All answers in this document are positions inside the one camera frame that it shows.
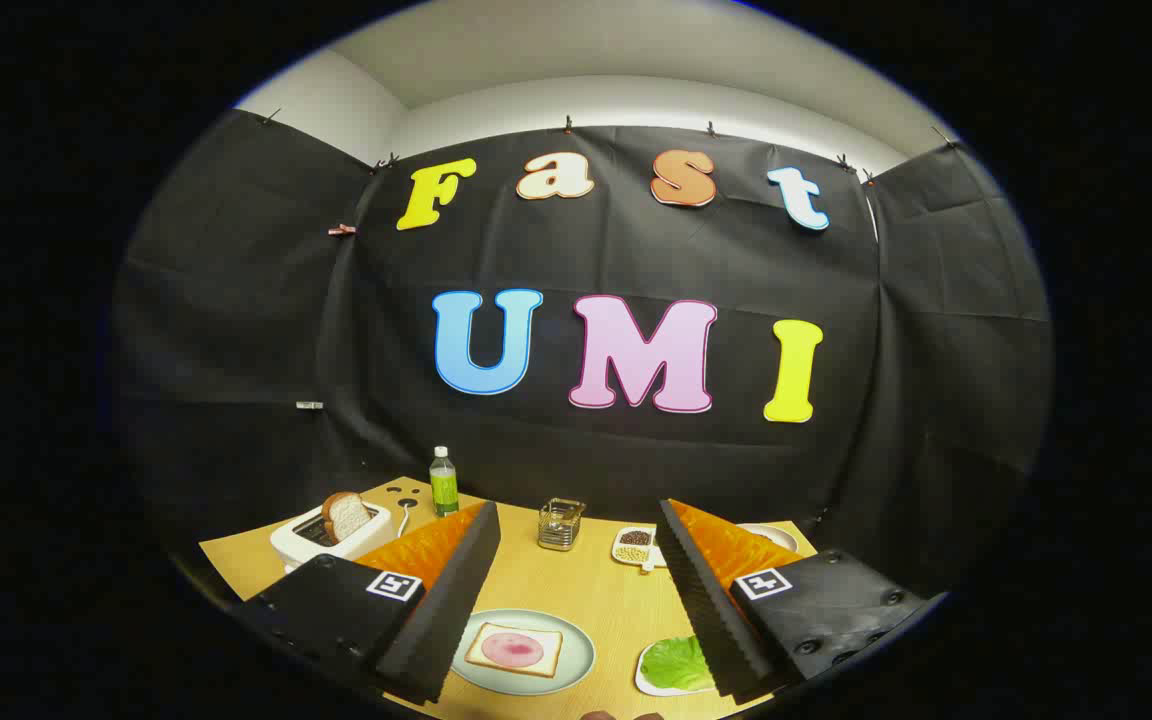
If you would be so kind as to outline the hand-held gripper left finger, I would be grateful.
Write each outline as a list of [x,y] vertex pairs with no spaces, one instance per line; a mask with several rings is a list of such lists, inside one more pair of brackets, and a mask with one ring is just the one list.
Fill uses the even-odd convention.
[[230,615],[358,694],[439,700],[500,541],[492,501],[346,560],[320,553]]

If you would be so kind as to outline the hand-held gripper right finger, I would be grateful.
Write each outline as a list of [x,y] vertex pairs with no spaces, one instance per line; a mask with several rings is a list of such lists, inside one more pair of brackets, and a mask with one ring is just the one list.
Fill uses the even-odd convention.
[[852,553],[799,556],[672,498],[659,503],[657,538],[717,691],[740,703],[836,683],[945,601]]

